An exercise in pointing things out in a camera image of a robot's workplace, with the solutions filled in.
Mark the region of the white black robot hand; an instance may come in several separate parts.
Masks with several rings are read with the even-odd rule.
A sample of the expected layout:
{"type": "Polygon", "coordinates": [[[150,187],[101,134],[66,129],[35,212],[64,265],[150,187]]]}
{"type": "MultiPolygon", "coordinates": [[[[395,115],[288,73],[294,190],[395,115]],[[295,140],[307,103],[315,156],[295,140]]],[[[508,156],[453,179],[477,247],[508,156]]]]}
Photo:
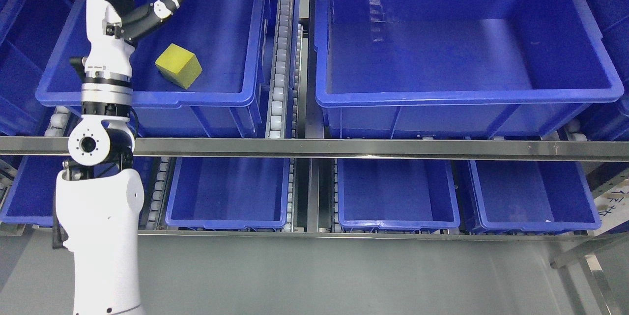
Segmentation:
{"type": "Polygon", "coordinates": [[[140,39],[161,28],[184,0],[86,0],[86,34],[91,48],[78,70],[85,83],[122,82],[130,86],[130,57],[140,39]]]}

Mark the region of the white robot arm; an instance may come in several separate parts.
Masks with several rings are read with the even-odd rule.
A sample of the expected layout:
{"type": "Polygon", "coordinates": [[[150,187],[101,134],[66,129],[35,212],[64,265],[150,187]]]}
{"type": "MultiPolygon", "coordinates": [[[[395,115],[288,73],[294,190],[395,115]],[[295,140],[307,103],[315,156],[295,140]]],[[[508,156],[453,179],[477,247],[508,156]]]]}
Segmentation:
{"type": "Polygon", "coordinates": [[[82,72],[81,122],[69,136],[70,160],[57,175],[54,247],[74,258],[75,315],[143,315],[137,223],[144,192],[132,168],[132,71],[127,59],[90,55],[82,72]]]}

